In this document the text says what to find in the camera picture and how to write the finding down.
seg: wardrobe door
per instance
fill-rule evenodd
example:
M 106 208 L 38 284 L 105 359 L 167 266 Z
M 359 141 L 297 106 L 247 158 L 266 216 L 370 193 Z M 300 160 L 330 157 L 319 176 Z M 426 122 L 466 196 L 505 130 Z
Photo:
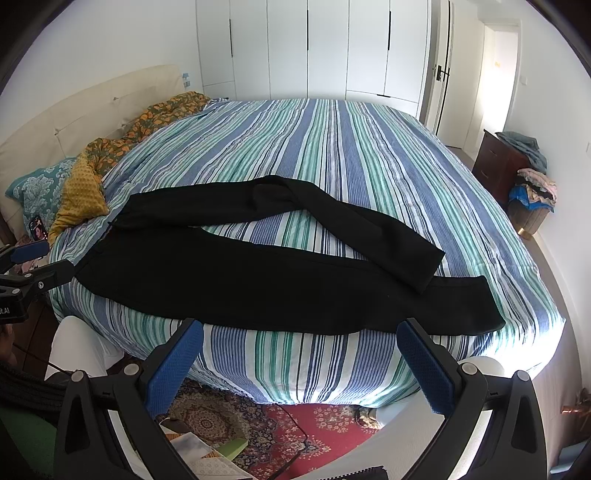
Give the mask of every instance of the wardrobe door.
M 267 0 L 271 98 L 306 98 L 306 0 Z
M 197 38 L 203 86 L 233 82 L 228 0 L 197 0 Z
M 230 20 L 236 98 L 269 99 L 267 0 L 230 0 Z
M 344 99 L 349 0 L 308 2 L 308 97 Z
M 227 98 L 228 100 L 236 100 L 234 82 L 207 85 L 206 87 L 203 87 L 203 93 L 209 98 Z
M 347 90 L 383 94 L 390 1 L 351 0 L 349 8 Z
M 384 93 L 419 103 L 427 65 L 428 0 L 390 0 L 392 25 Z

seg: black trousers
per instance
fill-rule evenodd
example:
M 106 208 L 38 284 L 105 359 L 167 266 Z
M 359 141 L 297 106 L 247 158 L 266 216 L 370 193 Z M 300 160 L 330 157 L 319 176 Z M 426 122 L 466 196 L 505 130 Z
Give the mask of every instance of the black trousers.
M 368 261 L 195 228 L 300 209 Z M 388 215 L 339 202 L 306 181 L 268 176 L 132 195 L 76 277 L 134 310 L 244 329 L 395 332 L 408 317 L 431 335 L 502 328 L 485 277 L 433 276 L 443 255 Z

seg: folded clothes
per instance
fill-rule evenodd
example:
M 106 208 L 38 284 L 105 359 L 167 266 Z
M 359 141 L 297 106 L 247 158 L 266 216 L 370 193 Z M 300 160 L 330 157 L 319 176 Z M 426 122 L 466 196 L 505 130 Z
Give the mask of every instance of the folded clothes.
M 530 182 L 529 180 L 524 179 L 523 177 L 518 176 L 517 180 L 515 181 L 515 185 L 524 185 L 524 186 L 527 185 L 532 191 L 534 191 L 536 193 L 536 195 L 538 195 L 542 198 L 545 198 L 547 200 L 551 200 L 551 203 L 550 203 L 551 205 L 556 204 L 556 201 L 554 200 L 554 195 L 552 195 L 546 189 L 538 187 L 537 185 Z
M 549 192 L 554 198 L 554 201 L 558 199 L 558 188 L 556 186 L 556 182 L 550 180 L 543 173 L 535 171 L 532 168 L 522 168 L 521 170 L 517 171 L 517 175 L 530 181 L 533 185 L 541 188 L 542 190 Z
M 509 192 L 509 201 L 517 199 L 528 210 L 536 210 L 538 208 L 547 208 L 547 209 L 554 211 L 554 206 L 550 205 L 546 202 L 543 202 L 541 200 L 541 197 L 537 197 L 538 198 L 537 200 L 536 200 L 536 197 L 530 198 L 530 195 L 529 195 L 527 189 L 528 189 L 527 185 L 514 186 L 511 189 L 511 191 Z
M 533 137 L 517 132 L 497 132 L 496 136 L 503 142 L 523 152 L 530 159 L 531 165 L 538 171 L 546 173 L 548 161 L 540 152 L 538 141 Z
M 530 203 L 542 202 L 551 207 L 556 205 L 556 201 L 551 193 L 541 191 L 539 187 L 532 185 L 528 180 L 521 178 L 521 180 L 517 181 L 516 185 L 525 187 Z

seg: cream headboard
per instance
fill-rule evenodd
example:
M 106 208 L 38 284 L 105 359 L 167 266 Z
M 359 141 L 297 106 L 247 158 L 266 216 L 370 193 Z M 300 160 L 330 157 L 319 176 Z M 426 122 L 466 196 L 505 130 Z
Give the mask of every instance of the cream headboard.
M 0 211 L 16 239 L 25 234 L 22 208 L 4 195 L 13 180 L 77 156 L 97 137 L 122 137 L 146 107 L 182 92 L 176 65 L 149 67 L 75 93 L 14 132 L 0 145 Z

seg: striped duvet cover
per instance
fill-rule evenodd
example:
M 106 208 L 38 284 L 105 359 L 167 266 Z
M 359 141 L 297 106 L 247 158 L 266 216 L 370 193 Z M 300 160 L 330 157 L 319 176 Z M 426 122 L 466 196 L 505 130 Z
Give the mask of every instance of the striped duvet cover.
M 456 359 L 487 355 L 509 373 L 520 368 L 532 375 L 550 360 L 564 320 L 504 212 L 437 138 L 414 118 L 382 105 L 213 100 L 203 112 L 158 131 L 127 154 L 104 180 L 108 216 L 61 234 L 51 260 L 81 259 L 133 193 L 269 174 L 312 181 L 339 200 L 403 221 L 446 253 L 438 275 L 484 275 L 506 326 L 478 337 L 435 337 Z M 306 211 L 207 230 L 361 258 Z M 155 271 L 154 281 L 174 282 L 180 268 Z M 140 358 L 178 325 L 98 297 L 75 279 L 50 295 L 58 317 L 79 316 Z M 265 301 L 265 292 L 254 300 Z M 190 376 L 259 403 L 379 407 L 418 388 L 395 335 L 368 330 L 320 336 L 206 325 L 203 353 Z

